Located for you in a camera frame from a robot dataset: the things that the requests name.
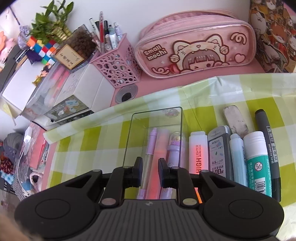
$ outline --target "purple pen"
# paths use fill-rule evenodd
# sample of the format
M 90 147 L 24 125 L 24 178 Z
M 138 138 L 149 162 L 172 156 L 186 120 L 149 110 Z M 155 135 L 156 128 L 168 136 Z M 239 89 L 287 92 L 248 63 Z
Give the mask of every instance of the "purple pen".
M 170 136 L 168 167 L 179 166 L 180 139 L 180 132 L 174 132 Z M 159 199 L 172 199 L 175 195 L 176 191 L 173 188 L 162 188 Z
M 152 129 L 152 131 L 149 134 L 149 141 L 148 141 L 146 156 L 145 156 L 144 165 L 143 165 L 142 183 L 139 188 L 137 199 L 145 199 L 146 197 L 151 165 L 153 160 L 153 154 L 155 149 L 156 137 L 157 137 L 157 128 L 155 127 Z

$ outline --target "white highlighter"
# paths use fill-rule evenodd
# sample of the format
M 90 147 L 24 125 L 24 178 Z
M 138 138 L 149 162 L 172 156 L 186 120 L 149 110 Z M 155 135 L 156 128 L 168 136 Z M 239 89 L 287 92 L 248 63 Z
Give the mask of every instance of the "white highlighter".
M 232 134 L 230 136 L 229 144 L 232 156 L 234 181 L 248 187 L 247 159 L 244 151 L 244 141 L 238 134 Z
M 199 174 L 209 169 L 207 136 L 204 131 L 192 132 L 189 137 L 189 172 Z

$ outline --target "cartoon cat girl print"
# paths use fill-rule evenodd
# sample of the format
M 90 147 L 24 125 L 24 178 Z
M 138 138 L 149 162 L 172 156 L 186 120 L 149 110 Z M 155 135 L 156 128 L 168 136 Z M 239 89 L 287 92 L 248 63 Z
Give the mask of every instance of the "cartoon cat girl print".
M 261 4 L 262 0 L 252 0 L 252 2 L 255 3 L 255 4 Z
M 259 40 L 260 35 L 265 35 L 267 31 L 267 25 L 265 16 L 261 13 L 257 7 L 250 12 L 250 24 L 254 28 L 257 40 Z
M 289 37 L 288 43 L 289 57 L 296 61 L 296 38 L 294 36 Z
M 279 43 L 286 43 L 288 36 L 287 36 L 287 29 L 285 26 L 278 24 L 277 22 L 273 22 L 270 26 L 271 31 L 271 37 L 270 41 L 272 44 L 275 44 L 276 42 Z
M 271 11 L 275 10 L 276 9 L 276 0 L 266 0 L 266 6 Z
M 192 43 L 176 41 L 173 51 L 175 54 L 170 56 L 170 60 L 176 63 L 180 73 L 229 65 L 226 62 L 229 47 L 223 45 L 222 37 L 218 34 Z

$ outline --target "wooden sign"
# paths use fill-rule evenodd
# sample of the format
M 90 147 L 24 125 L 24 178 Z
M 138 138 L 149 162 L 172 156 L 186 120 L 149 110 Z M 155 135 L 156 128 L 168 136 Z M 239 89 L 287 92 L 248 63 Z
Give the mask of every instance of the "wooden sign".
M 82 58 L 74 49 L 66 44 L 55 56 L 55 58 L 67 66 L 68 69 L 73 69 L 77 64 L 82 62 Z

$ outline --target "pink pen holder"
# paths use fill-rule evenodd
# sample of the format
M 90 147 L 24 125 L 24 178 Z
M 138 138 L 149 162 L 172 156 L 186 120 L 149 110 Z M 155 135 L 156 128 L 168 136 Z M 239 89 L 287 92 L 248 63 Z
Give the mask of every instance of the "pink pen holder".
M 126 34 L 123 35 L 116 49 L 103 55 L 97 51 L 90 62 L 114 88 L 121 88 L 140 81 L 142 70 L 136 62 L 133 48 Z

